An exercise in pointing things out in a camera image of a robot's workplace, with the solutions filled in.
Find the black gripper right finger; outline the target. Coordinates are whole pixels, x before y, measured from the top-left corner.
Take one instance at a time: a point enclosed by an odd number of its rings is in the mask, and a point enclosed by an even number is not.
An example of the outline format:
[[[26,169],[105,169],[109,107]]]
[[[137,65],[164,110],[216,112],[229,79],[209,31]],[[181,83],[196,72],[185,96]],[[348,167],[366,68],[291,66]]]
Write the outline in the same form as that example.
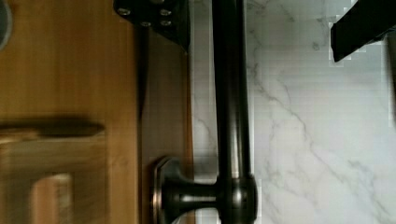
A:
[[[396,0],[358,0],[331,29],[332,56],[336,62],[379,40],[396,23]]]

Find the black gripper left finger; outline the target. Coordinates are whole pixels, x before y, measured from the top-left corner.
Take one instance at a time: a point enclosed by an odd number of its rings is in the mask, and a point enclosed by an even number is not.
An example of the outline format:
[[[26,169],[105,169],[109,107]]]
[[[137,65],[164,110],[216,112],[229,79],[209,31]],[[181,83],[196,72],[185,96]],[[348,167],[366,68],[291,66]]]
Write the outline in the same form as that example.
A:
[[[113,0],[115,12],[128,22],[151,28],[186,52],[191,43],[189,0]]]

